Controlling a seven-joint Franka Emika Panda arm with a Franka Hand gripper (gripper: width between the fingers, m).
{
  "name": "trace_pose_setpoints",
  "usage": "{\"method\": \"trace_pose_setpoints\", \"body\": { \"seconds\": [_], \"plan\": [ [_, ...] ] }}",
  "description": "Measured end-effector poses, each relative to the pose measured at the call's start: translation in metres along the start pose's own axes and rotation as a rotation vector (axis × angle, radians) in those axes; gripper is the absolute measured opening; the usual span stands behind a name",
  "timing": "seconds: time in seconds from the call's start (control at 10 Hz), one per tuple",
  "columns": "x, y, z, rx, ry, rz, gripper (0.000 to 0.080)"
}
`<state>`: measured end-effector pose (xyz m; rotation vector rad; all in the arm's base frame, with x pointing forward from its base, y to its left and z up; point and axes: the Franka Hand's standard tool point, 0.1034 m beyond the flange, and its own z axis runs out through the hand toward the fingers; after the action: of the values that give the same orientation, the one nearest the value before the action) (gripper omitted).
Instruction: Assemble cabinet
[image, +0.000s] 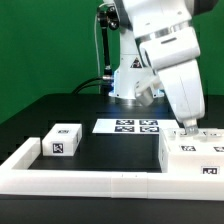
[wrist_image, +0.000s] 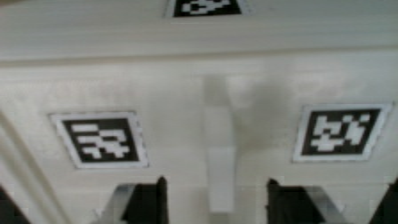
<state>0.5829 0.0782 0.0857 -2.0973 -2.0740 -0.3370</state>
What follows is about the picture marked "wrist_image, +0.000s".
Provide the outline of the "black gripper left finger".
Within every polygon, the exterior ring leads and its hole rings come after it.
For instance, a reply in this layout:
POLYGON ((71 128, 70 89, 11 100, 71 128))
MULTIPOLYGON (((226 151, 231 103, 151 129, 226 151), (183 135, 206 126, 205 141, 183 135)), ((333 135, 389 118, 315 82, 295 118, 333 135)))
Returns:
POLYGON ((126 224, 169 224, 167 179, 139 184, 121 216, 126 224))

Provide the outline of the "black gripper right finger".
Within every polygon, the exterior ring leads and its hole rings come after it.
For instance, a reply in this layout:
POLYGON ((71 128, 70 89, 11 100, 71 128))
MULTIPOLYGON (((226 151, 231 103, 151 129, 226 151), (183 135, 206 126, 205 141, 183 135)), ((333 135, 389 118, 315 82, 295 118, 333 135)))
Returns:
POLYGON ((277 180, 270 179, 267 193, 269 224, 320 224, 325 221, 306 189, 301 186, 283 186, 277 180))

